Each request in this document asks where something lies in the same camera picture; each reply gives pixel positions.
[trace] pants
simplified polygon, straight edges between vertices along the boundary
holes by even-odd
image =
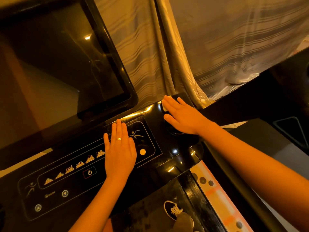
[[[177,216],[177,220],[172,229],[168,232],[193,232],[193,224],[190,215],[185,212]]]

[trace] shoelace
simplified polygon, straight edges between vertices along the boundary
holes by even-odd
[[[175,216],[178,216],[183,211],[183,209],[179,209],[177,207],[177,204],[175,203],[175,206],[171,208],[171,211],[172,211],[172,214],[174,214]]]

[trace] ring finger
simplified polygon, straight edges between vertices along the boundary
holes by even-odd
[[[116,143],[121,142],[122,137],[122,127],[121,127],[121,120],[117,120],[117,130],[116,130]]]

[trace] power icon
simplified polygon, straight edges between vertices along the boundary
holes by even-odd
[[[91,177],[91,176],[93,176],[95,174],[96,174],[96,169],[95,169],[94,166],[89,168],[89,169],[87,169],[87,170],[85,170],[85,171],[83,171],[84,179],[87,179],[87,178],[89,178],[89,177]]]

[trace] control panel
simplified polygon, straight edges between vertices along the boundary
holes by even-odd
[[[127,129],[137,150],[136,168],[161,154],[143,116],[128,122]],[[21,178],[18,190],[25,216],[34,220],[102,184],[106,179],[104,151],[100,138]]]

